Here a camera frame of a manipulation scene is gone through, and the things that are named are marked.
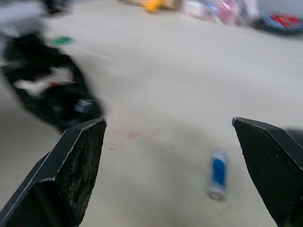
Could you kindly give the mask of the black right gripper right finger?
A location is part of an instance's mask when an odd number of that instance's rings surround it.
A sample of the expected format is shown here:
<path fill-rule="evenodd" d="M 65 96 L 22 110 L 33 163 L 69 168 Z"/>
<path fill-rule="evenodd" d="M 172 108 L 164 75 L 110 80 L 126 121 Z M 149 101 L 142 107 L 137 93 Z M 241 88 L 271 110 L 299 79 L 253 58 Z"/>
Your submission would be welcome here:
<path fill-rule="evenodd" d="M 234 117 L 248 173 L 279 227 L 303 225 L 303 130 Z"/>

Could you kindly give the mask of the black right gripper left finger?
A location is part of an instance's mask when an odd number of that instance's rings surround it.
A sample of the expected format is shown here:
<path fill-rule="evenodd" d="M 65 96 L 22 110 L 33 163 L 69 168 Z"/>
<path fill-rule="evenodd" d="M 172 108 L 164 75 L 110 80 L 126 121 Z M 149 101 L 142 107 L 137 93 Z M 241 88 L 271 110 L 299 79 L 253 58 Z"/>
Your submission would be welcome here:
<path fill-rule="evenodd" d="M 2 227 L 78 227 L 95 186 L 107 122 L 68 128 L 0 212 Z"/>

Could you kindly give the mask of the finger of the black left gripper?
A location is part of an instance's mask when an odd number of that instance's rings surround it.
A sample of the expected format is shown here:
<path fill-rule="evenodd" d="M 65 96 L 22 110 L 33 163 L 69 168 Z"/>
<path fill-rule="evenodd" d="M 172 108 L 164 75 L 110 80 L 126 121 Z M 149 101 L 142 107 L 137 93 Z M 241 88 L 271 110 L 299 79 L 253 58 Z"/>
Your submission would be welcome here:
<path fill-rule="evenodd" d="M 65 131 L 65 126 L 55 116 L 51 105 L 46 101 L 44 95 L 45 91 L 56 87 L 59 83 L 46 79 L 30 81 L 15 75 L 14 72 L 3 72 L 2 75 L 12 88 L 22 107 L 39 120 L 55 127 L 59 132 L 63 133 Z"/>
<path fill-rule="evenodd" d="M 77 98 L 88 98 L 93 100 L 94 95 L 88 87 L 85 79 L 85 74 L 78 67 L 76 62 L 66 54 L 58 54 L 56 56 L 56 63 L 59 67 L 65 68 L 71 72 L 72 82 L 63 82 L 60 84 L 62 90 L 66 94 L 71 94 Z"/>

